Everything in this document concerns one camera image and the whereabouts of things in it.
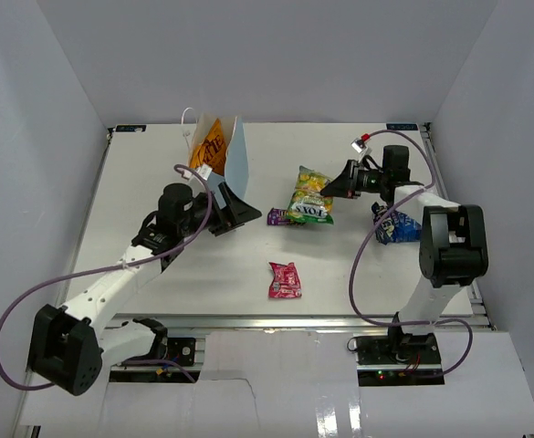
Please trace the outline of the green yellow Fox's candy bag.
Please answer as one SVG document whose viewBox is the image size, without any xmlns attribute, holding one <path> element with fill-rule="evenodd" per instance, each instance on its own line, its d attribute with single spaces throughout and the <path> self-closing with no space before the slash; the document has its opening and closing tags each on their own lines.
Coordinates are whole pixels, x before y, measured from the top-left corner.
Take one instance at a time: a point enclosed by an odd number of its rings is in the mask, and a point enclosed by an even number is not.
<svg viewBox="0 0 534 438">
<path fill-rule="evenodd" d="M 331 215 L 333 198 L 320 193 L 330 182 L 327 175 L 300 166 L 288 203 L 287 219 L 298 224 L 334 224 Z"/>
</svg>

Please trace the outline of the orange Kettle chips bag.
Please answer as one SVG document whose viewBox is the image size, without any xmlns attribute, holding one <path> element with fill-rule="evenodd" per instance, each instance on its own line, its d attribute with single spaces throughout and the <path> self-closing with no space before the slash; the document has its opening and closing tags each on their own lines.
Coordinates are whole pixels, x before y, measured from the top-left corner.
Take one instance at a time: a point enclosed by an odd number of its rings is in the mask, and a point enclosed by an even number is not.
<svg viewBox="0 0 534 438">
<path fill-rule="evenodd" d="M 213 169 L 214 173 L 224 175 L 226 150 L 222 122 L 216 119 L 204 139 L 194 147 L 189 167 L 195 169 L 206 164 Z"/>
</svg>

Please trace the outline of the blue snack bag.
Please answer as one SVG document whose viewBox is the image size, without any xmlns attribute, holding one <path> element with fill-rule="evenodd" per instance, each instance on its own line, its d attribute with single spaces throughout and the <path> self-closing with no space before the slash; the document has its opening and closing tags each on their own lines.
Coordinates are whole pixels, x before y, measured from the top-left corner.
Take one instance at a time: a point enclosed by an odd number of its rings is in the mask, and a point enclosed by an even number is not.
<svg viewBox="0 0 534 438">
<path fill-rule="evenodd" d="M 407 214 L 394 211 L 375 230 L 376 241 L 383 245 L 419 242 L 422 226 Z"/>
</svg>

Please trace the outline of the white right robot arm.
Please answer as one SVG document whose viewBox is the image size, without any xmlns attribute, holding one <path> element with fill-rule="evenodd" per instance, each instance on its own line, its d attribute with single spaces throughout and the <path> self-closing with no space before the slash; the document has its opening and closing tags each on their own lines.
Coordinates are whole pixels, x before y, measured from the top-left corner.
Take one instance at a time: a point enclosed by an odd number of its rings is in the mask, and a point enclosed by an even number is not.
<svg viewBox="0 0 534 438">
<path fill-rule="evenodd" d="M 406 305 L 389 323 L 384 349 L 405 364 L 438 351 L 434 327 L 449 302 L 488 269 L 487 235 L 480 206 L 459 204 L 431 193 L 411 178 L 409 149 L 388 145 L 382 162 L 369 156 L 347 161 L 321 194 L 352 199 L 377 193 L 388 205 L 384 219 L 403 213 L 421 226 L 421 278 Z"/>
</svg>

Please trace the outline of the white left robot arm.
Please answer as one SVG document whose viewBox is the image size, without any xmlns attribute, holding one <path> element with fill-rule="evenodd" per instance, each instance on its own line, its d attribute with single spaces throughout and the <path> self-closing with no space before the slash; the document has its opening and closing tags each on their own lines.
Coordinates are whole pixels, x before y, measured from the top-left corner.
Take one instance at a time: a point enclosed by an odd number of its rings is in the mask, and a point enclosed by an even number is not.
<svg viewBox="0 0 534 438">
<path fill-rule="evenodd" d="M 224 182 L 225 203 L 213 193 L 194 193 L 184 183 L 167 185 L 156 210 L 149 213 L 113 270 L 79 295 L 36 314 L 27 365 L 34 373 L 79 396 L 103 367 L 125 361 L 165 363 L 167 329 L 151 318 L 134 318 L 121 327 L 107 326 L 120 309 L 160 276 L 203 230 L 219 236 L 260 218 Z"/>
</svg>

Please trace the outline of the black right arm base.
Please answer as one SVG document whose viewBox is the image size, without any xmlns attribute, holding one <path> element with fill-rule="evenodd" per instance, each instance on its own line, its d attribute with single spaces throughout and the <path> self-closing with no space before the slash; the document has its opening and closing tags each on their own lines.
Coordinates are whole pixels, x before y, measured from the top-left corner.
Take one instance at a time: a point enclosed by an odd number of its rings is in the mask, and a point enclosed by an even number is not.
<svg viewBox="0 0 534 438">
<path fill-rule="evenodd" d="M 392 344 L 388 336 L 358 336 L 346 343 L 356 359 L 361 388 L 439 386 L 445 384 L 434 335 L 421 342 Z"/>
</svg>

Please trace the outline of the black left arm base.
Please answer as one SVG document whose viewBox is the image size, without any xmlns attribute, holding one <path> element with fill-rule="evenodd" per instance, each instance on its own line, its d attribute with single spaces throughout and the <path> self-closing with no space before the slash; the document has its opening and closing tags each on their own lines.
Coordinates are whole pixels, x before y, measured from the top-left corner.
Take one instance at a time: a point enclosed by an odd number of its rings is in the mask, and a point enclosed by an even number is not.
<svg viewBox="0 0 534 438">
<path fill-rule="evenodd" d="M 203 342 L 196 338 L 168 338 L 159 360 L 152 364 L 115 366 L 109 380 L 116 383 L 196 383 L 203 359 Z"/>
</svg>

